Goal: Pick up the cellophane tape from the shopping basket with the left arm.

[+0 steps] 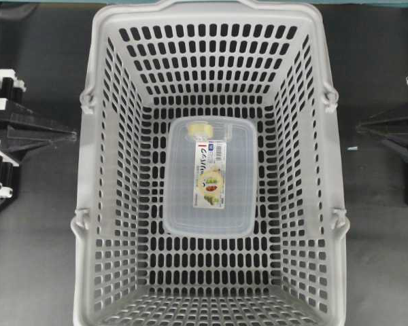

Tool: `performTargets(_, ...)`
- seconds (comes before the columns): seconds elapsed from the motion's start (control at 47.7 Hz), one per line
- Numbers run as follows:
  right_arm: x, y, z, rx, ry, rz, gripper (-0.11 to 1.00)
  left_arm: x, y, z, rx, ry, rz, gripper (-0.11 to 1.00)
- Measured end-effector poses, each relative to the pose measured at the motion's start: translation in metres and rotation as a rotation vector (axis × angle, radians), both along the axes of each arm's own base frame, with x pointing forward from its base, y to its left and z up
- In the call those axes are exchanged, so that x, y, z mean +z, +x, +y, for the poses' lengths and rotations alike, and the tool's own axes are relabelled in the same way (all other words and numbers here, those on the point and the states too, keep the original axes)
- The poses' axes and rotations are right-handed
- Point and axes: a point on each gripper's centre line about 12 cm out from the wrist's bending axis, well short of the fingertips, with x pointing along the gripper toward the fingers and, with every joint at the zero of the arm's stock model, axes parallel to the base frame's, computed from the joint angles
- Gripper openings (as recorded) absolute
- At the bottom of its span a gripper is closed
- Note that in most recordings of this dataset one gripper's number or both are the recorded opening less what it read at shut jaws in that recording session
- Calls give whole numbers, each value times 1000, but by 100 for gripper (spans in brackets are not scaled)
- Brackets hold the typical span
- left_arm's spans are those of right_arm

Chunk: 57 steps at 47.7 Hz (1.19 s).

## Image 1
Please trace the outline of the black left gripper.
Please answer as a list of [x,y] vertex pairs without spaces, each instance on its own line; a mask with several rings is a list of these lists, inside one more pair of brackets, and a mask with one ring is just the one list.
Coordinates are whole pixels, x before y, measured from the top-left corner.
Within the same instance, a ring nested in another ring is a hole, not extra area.
[[22,104],[24,81],[0,69],[0,211],[17,197],[20,165],[35,149],[77,140],[77,132]]

